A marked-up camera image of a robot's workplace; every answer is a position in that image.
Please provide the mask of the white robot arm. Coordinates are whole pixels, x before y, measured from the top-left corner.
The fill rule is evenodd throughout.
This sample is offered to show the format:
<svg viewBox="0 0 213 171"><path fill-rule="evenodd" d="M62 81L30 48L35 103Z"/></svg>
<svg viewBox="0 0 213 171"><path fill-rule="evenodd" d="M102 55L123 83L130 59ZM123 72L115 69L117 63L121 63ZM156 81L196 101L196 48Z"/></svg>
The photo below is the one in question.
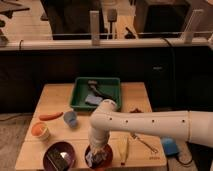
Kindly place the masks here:
<svg viewBox="0 0 213 171"><path fill-rule="evenodd" d="M94 154L108 144L111 131L171 137L213 148L213 112L117 112L117 104L103 100L90 116L89 145Z"/></svg>

